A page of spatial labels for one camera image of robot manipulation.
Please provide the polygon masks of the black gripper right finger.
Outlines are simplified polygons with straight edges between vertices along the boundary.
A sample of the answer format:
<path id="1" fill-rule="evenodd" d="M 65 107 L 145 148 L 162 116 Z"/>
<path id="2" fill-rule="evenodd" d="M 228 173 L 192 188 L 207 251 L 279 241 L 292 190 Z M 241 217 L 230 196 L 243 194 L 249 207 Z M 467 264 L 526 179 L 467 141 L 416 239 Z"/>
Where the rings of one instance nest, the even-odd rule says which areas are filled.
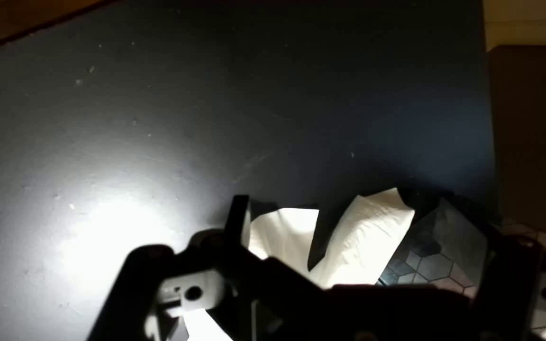
<path id="1" fill-rule="evenodd" d="M 408 205 L 416 219 L 380 285 L 431 285 L 474 298 L 497 239 L 495 226 L 463 198 L 410 200 Z"/>

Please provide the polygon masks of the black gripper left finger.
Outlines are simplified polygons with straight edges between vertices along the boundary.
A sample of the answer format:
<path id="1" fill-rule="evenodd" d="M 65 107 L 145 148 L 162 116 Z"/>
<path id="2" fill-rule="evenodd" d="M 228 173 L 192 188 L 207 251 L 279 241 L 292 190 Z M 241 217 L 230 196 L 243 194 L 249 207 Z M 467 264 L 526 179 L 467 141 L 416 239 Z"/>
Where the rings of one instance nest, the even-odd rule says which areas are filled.
<path id="1" fill-rule="evenodd" d="M 224 226 L 224 241 L 228 245 L 243 245 L 245 230 L 251 226 L 251 198 L 236 196 Z"/>

